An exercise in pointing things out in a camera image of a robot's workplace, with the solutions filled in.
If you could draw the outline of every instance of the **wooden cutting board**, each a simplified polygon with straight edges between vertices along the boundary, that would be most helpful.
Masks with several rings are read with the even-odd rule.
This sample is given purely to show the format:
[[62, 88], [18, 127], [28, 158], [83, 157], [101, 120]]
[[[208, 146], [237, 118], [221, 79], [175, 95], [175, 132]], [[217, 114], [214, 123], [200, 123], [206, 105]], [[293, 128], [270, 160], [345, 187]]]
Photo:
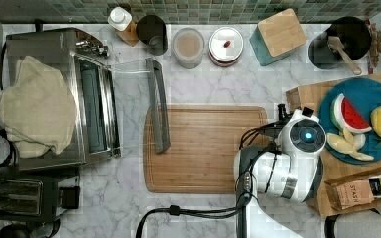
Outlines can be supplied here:
[[[155, 153], [151, 117], [144, 132], [144, 172], [151, 192], [234, 193], [240, 138], [267, 123], [265, 109], [247, 106], [170, 106], [171, 147]], [[254, 144], [267, 145], [259, 136]]]

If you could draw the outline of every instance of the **plastic container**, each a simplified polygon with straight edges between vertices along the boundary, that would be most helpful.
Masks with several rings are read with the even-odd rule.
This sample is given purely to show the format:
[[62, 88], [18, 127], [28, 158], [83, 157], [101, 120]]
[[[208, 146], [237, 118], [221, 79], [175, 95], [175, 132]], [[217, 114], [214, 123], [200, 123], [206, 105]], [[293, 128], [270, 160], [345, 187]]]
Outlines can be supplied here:
[[180, 29], [173, 37], [172, 51], [178, 64], [184, 68], [196, 68], [202, 62], [205, 41], [194, 28]]
[[155, 56], [164, 54], [169, 47], [166, 23], [156, 15], [147, 15], [139, 20], [137, 35], [147, 51]]
[[220, 28], [209, 39], [209, 57], [218, 66], [227, 67], [235, 64], [242, 52], [243, 38], [234, 28]]
[[328, 37], [336, 36], [344, 44], [344, 51], [352, 60], [358, 60], [370, 49], [372, 37], [366, 23], [355, 17], [339, 18], [330, 27], [315, 37], [308, 47], [311, 63], [320, 69], [333, 69], [345, 65], [338, 51], [328, 44]]
[[139, 39], [136, 33], [137, 26], [132, 21], [131, 14], [125, 9], [121, 7], [113, 9], [107, 20], [125, 43], [132, 47], [138, 43]]

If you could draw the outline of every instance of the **spice jar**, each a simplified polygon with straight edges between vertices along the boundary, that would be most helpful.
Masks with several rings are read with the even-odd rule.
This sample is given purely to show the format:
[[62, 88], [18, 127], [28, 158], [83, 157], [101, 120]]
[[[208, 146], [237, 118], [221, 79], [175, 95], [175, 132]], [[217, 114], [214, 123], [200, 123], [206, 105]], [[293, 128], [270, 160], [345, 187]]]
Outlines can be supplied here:
[[125, 43], [132, 47], [138, 43], [137, 26], [132, 21], [131, 14], [125, 9], [121, 7], [113, 9], [108, 17], [108, 22]]

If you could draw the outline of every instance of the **lid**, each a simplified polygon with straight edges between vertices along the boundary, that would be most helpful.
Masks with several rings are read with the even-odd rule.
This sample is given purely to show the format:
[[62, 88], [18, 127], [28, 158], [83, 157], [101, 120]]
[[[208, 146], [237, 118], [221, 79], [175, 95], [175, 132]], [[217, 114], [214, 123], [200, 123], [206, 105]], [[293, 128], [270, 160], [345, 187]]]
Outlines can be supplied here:
[[108, 17], [109, 24], [119, 31], [124, 31], [132, 21], [132, 16], [125, 9], [117, 7], [113, 9]]
[[291, 8], [260, 21], [258, 29], [272, 57], [306, 42], [302, 26]]
[[216, 60], [223, 62], [236, 60], [243, 51], [243, 38], [234, 28], [220, 28], [212, 34], [209, 50]]
[[203, 52], [202, 34], [194, 28], [180, 29], [173, 37], [173, 53], [181, 60], [195, 60]]

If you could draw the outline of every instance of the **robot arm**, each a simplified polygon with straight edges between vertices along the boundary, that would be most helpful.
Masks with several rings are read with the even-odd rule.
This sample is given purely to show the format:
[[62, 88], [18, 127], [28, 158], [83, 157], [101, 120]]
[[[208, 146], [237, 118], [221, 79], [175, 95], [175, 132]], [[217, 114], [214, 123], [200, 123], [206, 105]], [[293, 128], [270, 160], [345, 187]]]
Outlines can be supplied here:
[[[256, 146], [253, 146], [250, 150], [256, 156], [258, 149]], [[242, 174], [237, 184], [236, 199], [238, 204], [244, 203], [246, 199], [250, 199], [249, 204], [237, 216], [237, 238], [302, 238], [294, 231], [272, 219], [260, 208], [257, 198], [258, 181], [256, 179], [259, 163], [260, 161], [258, 160], [254, 165], [252, 175]], [[251, 196], [244, 196], [245, 183], [251, 184]]]
[[[277, 138], [281, 152], [274, 148], [263, 149], [251, 145], [241, 149], [234, 160], [234, 177], [237, 180], [236, 199], [238, 204], [250, 199], [249, 204], [237, 216], [238, 238], [292, 238], [301, 237], [268, 216], [259, 206], [257, 192], [285, 197], [303, 202], [313, 196], [313, 184], [321, 180], [320, 152], [324, 148], [326, 136], [318, 119], [296, 110], [286, 121]], [[253, 164], [250, 176], [249, 164]], [[243, 196], [251, 184], [251, 196]]]

